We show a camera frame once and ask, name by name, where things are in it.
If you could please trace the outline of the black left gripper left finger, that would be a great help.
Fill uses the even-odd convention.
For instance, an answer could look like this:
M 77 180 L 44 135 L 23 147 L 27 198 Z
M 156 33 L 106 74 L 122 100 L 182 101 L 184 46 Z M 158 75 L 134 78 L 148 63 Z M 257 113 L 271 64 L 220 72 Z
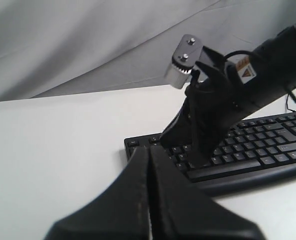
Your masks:
M 47 240 L 148 240 L 149 150 L 135 149 L 115 181 L 98 197 L 49 229 Z

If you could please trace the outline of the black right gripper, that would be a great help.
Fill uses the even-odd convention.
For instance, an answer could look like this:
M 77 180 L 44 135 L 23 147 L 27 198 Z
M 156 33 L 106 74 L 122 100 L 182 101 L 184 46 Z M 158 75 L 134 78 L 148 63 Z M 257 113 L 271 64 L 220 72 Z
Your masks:
M 192 144 L 188 161 L 194 167 L 208 163 L 214 149 L 229 128 L 253 112 L 253 83 L 242 80 L 253 53 L 237 50 L 226 56 L 205 47 L 184 47 L 186 68 L 193 65 L 191 84 L 177 115 L 163 130 L 160 144 L 165 148 Z M 198 82 L 200 71 L 207 76 Z

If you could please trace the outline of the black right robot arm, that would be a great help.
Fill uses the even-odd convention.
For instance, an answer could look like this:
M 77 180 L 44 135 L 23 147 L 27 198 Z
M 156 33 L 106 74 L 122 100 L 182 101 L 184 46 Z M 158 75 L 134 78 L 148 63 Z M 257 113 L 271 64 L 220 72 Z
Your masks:
M 164 129 L 164 148 L 191 145 L 188 160 L 199 167 L 230 128 L 296 89 L 296 24 L 286 27 L 253 51 L 227 55 L 184 35 L 174 51 L 165 78 L 186 98 Z

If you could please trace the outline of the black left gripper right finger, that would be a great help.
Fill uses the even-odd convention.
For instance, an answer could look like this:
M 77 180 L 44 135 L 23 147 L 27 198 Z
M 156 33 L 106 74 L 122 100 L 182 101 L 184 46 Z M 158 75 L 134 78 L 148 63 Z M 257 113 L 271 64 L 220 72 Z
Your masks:
M 149 150 L 149 207 L 155 240 L 265 239 L 257 224 L 194 187 L 160 146 Z

